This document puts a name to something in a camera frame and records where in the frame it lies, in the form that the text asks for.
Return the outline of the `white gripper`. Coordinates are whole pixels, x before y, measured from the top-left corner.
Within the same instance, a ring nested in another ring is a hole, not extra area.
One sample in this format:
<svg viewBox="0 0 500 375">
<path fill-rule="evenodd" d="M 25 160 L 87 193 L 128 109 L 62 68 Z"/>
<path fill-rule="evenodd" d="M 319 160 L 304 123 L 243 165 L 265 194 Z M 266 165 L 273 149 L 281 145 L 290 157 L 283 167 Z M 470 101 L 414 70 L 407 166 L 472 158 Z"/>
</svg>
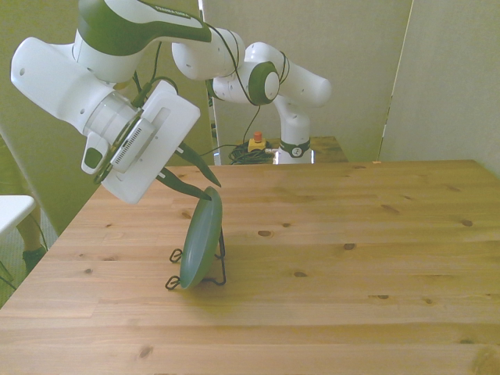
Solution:
<svg viewBox="0 0 500 375">
<path fill-rule="evenodd" d="M 160 81 L 142 109 L 139 120 L 111 158 L 111 170 L 102 186 L 120 200 L 136 204 L 157 178 L 182 194 L 211 201 L 199 187 L 164 168 L 175 152 L 210 182 L 221 186 L 203 158 L 182 142 L 200 117 L 198 107 L 180 97 L 169 83 Z"/>
</svg>

